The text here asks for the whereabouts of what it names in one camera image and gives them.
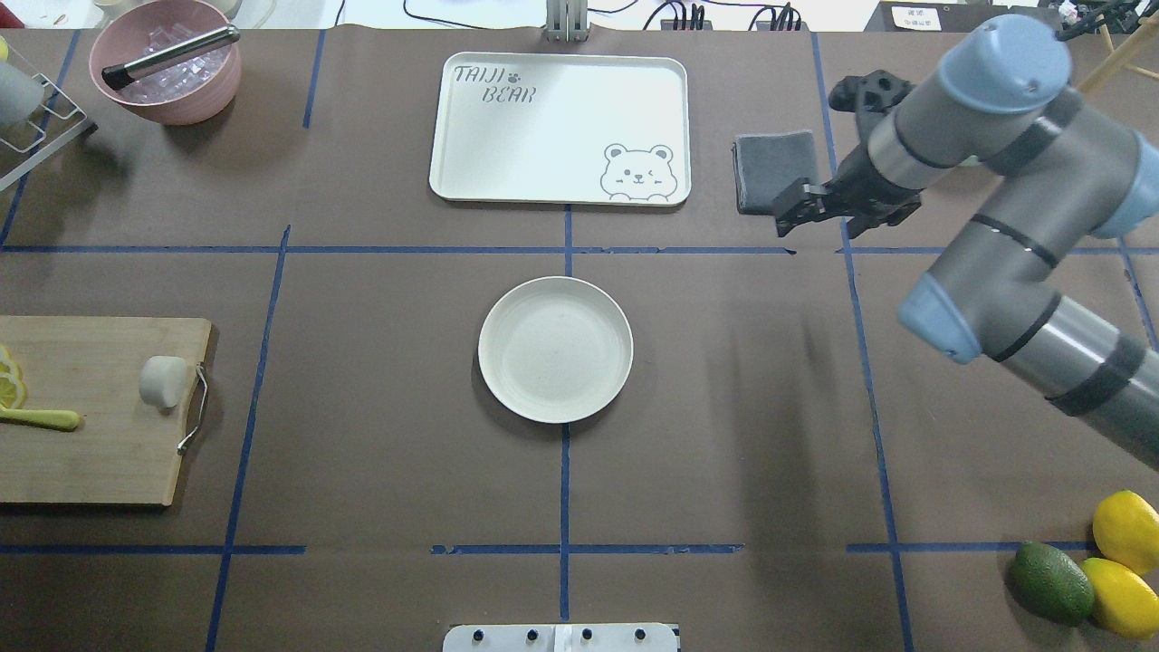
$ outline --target brown table surface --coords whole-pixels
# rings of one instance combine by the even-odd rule
[[[460,623],[658,621],[690,651],[1159,650],[1004,586],[1018,542],[1085,558],[1094,506],[1159,504],[1159,476],[894,315],[990,173],[848,250],[836,222],[779,239],[736,211],[735,135],[810,129],[828,178],[826,119],[838,156],[855,135],[822,91],[921,80],[962,35],[252,31],[235,101],[188,127],[96,91],[94,31],[3,36],[100,129],[0,192],[0,313],[216,331],[170,508],[0,510],[0,649],[433,651]],[[692,195],[444,202],[439,75],[466,50],[678,59]],[[1081,79],[1101,43],[1072,50]],[[1159,141],[1157,91],[1124,73],[1092,101]],[[1052,283],[1154,346],[1157,247],[1154,222],[1091,239]],[[494,301],[559,273],[611,293],[636,346],[619,398],[563,427],[508,412],[475,361]]]

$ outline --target wooden stick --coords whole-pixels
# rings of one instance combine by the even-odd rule
[[[1147,68],[1140,68],[1139,66],[1136,65],[1127,64],[1125,66],[1123,66],[1123,69],[1129,69],[1131,72],[1139,73],[1143,76],[1159,80],[1159,72],[1150,71]]]
[[[1098,90],[1123,66],[1128,65],[1157,34],[1159,34],[1159,19],[1156,16],[1140,19],[1138,29],[1122,45],[1115,47],[1110,56],[1094,68],[1094,72],[1079,82],[1077,87],[1079,91],[1089,94]]]

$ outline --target pink bowl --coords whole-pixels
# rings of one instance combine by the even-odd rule
[[[139,58],[148,44],[150,31],[158,27],[169,29],[176,23],[202,34],[228,24],[229,20],[201,0],[153,0],[130,9],[96,37],[88,56],[88,74],[93,83],[114,102],[161,124],[194,124],[219,113],[236,95],[241,83],[241,52],[236,43],[227,45],[229,51],[217,74],[176,100],[132,102],[101,79],[104,67]]]

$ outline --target white label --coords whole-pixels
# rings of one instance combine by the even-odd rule
[[[890,7],[894,12],[894,24],[902,29],[919,31],[941,31],[938,9],[928,7]]]

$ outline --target green knife handle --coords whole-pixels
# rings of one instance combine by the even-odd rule
[[[71,410],[10,410],[0,411],[0,420],[53,431],[75,431],[80,426],[80,415]]]

